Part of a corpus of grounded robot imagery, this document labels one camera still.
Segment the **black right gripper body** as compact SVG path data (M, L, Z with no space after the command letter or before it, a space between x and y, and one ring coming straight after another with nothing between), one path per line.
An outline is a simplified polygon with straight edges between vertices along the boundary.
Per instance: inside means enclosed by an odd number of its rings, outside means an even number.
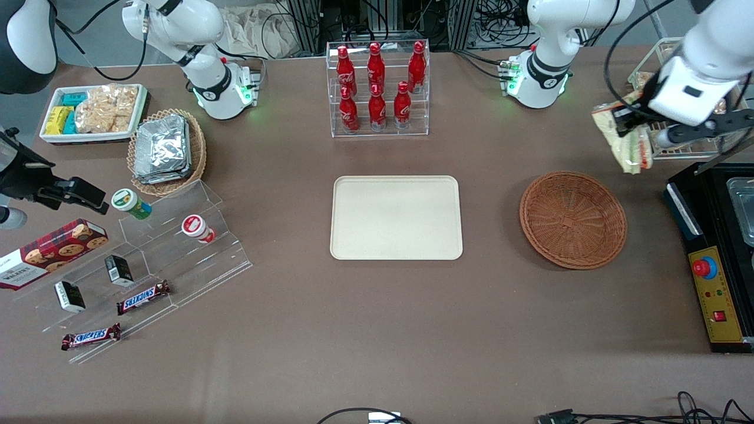
M17 128L3 129L1 193L16 200L55 201L54 162L18 142Z

